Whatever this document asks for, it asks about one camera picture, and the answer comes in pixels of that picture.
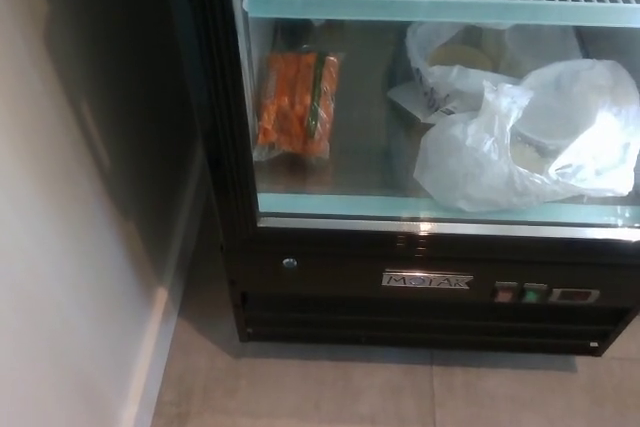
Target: refrigerator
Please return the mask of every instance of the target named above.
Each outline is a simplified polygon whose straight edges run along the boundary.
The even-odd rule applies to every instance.
[[[640,0],[184,6],[240,340],[597,356],[638,313]]]

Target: red button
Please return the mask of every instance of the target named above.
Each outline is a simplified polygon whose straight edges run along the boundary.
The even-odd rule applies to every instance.
[[[494,300],[496,302],[513,302],[516,297],[513,289],[497,289]]]

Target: grey floor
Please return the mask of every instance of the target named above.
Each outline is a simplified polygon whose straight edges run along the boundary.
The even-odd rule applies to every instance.
[[[640,322],[602,359],[240,344],[205,219],[153,427],[633,427]]]

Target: vacuum-sealed package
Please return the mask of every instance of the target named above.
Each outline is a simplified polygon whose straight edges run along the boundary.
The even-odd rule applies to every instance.
[[[274,53],[260,99],[255,160],[282,153],[328,158],[341,56]]]

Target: brand logo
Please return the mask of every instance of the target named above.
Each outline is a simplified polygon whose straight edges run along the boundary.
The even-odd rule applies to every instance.
[[[472,275],[431,274],[428,272],[401,272],[386,270],[382,274],[382,285],[386,287],[429,287],[432,289],[469,289]]]

